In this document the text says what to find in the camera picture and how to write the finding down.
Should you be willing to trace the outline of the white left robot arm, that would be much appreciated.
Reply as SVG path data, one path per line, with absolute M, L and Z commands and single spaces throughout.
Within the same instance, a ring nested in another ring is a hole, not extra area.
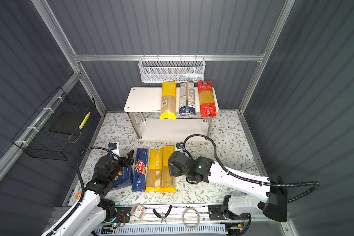
M 79 160 L 85 152 L 91 149 L 100 149 L 107 154 L 96 163 L 96 172 L 91 181 L 84 185 Z M 133 164 L 134 150 L 129 151 L 124 157 L 104 147 L 89 147 L 83 150 L 76 160 L 77 176 L 82 187 L 80 198 L 43 235 L 88 236 L 100 223 L 115 218 L 118 215 L 115 203 L 105 197 L 112 190 L 114 178 L 120 169 Z

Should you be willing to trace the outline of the yellow Pastatime bag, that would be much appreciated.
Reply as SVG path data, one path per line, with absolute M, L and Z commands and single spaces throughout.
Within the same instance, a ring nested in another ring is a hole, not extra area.
M 163 149 L 151 149 L 145 192 L 160 192 L 162 181 Z
M 160 119 L 176 119 L 176 82 L 162 83 L 162 102 Z
M 162 160 L 162 184 L 161 193 L 176 193 L 175 177 L 170 176 L 169 172 L 169 158 L 176 150 L 175 146 L 163 147 L 163 160 Z

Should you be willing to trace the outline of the dark blue pasta box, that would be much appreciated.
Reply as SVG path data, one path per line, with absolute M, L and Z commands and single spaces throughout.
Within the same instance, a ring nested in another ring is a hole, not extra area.
M 132 166 L 123 167 L 113 180 L 112 189 L 120 189 L 129 187 L 133 184 L 133 168 Z

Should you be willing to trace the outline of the orange round sticker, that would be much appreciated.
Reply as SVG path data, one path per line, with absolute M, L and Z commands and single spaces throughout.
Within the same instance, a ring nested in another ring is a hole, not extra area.
M 81 193 L 80 191 L 77 192 L 77 193 L 75 194 L 74 198 L 75 198 L 76 200 L 80 199 L 81 194 L 82 194 L 82 193 Z

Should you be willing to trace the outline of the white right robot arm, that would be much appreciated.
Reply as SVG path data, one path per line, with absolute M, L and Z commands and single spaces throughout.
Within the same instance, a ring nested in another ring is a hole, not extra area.
M 269 186 L 267 177 L 250 175 L 233 169 L 223 170 L 217 161 L 206 157 L 193 159 L 175 151 L 168 160 L 171 177 L 185 176 L 190 184 L 200 182 L 221 184 L 247 194 L 224 197 L 218 212 L 226 219 L 234 219 L 245 213 L 262 212 L 267 218 L 287 221 L 287 191 Z

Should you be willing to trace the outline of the white two-tier shelf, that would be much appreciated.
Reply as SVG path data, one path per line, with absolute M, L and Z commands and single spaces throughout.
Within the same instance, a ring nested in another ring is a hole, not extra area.
M 213 118 L 200 117 L 198 89 L 195 88 L 196 116 L 161 120 L 162 88 L 130 90 L 124 112 L 130 118 L 139 142 L 179 143 L 192 134 L 209 136 Z

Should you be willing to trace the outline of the floral patterned table mat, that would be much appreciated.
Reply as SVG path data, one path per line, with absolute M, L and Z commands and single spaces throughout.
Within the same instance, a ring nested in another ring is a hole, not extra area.
M 242 172 L 260 175 L 246 138 L 239 112 L 220 111 L 211 125 L 210 137 L 217 145 L 217 154 L 227 167 Z M 121 155 L 138 148 L 159 149 L 166 143 L 139 143 L 126 113 L 107 113 L 94 139 L 94 146 L 107 147 L 118 142 Z M 220 184 L 188 184 L 183 176 L 176 178 L 176 193 L 132 192 L 131 187 L 112 190 L 107 198 L 117 205 L 219 203 L 226 195 L 241 196 L 242 192 Z

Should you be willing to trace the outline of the roll of clear tape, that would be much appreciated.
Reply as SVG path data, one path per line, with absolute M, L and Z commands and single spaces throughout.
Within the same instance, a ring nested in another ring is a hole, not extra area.
M 195 208 L 188 207 L 182 213 L 182 223 L 188 230 L 195 230 L 200 225 L 200 222 L 200 214 Z

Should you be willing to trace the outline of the blue Barilla spaghetti box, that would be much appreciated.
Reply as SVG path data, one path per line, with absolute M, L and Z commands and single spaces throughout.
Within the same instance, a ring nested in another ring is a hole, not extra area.
M 138 148 L 134 164 L 132 192 L 144 192 L 146 189 L 146 176 L 148 165 L 149 149 Z

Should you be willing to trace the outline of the black handled pliers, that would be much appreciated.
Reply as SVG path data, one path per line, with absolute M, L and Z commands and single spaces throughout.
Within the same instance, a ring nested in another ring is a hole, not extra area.
M 169 216 L 171 210 L 172 210 L 173 206 L 172 205 L 169 205 L 168 207 L 168 210 L 164 213 L 159 213 L 155 208 L 152 210 L 153 214 L 158 218 L 156 219 L 156 221 L 159 221 L 161 222 L 161 224 L 165 223 L 167 224 L 167 220 L 166 218 Z

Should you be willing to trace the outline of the red spaghetti bag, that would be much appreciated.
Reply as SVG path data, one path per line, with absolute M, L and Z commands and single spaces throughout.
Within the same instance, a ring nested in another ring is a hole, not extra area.
M 200 101 L 201 118 L 216 117 L 216 106 L 213 88 L 210 81 L 198 81 L 198 94 Z

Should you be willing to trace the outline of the clear blue spaghetti bag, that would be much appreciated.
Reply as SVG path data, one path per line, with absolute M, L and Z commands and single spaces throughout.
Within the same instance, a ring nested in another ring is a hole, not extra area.
M 180 83 L 180 116 L 195 116 L 195 87 L 193 82 Z

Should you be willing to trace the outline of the small red white packet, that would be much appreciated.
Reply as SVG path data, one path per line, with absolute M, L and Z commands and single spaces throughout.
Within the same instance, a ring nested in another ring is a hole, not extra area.
M 143 219 L 146 212 L 147 212 L 147 208 L 139 203 L 136 203 L 130 211 L 131 215 L 138 219 Z

